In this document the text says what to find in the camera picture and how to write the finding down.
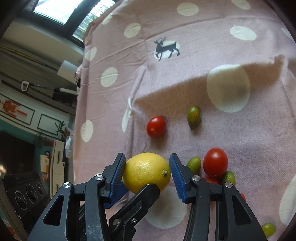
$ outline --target paper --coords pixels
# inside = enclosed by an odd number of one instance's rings
[[[49,158],[45,155],[40,155],[40,169],[41,172],[48,173],[49,168]]]

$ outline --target deer print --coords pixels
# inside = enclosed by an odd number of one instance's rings
[[[163,41],[166,40],[166,37],[164,38],[160,38],[161,41],[158,42],[158,39],[156,41],[154,41],[155,44],[157,44],[156,46],[156,54],[155,56],[158,58],[158,55],[160,54],[160,58],[158,61],[161,60],[161,57],[163,56],[163,52],[169,50],[170,51],[170,56],[168,58],[170,58],[174,52],[174,50],[176,50],[178,53],[177,53],[177,56],[180,55],[180,51],[177,49],[177,42],[173,43],[173,44],[170,44],[170,45],[167,45],[167,46],[163,46]]]

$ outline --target yellow lemon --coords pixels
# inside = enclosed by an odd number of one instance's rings
[[[160,191],[170,182],[170,166],[167,161],[155,153],[141,153],[126,163],[122,181],[133,193],[139,192],[146,184],[156,184]]]

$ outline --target black speaker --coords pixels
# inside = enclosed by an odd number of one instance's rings
[[[0,208],[21,240],[27,239],[49,201],[37,172],[6,175],[0,180]]]

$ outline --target speaker cone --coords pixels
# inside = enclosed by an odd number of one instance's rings
[[[27,201],[24,195],[20,191],[15,192],[15,200],[21,209],[23,210],[27,209]]]
[[[36,204],[38,197],[37,197],[37,193],[36,193],[35,189],[33,188],[33,186],[30,185],[30,184],[27,185],[26,186],[26,192],[27,192],[27,196],[30,199],[30,201],[33,204]]]
[[[44,189],[40,183],[37,183],[37,190],[42,196],[44,195]]]

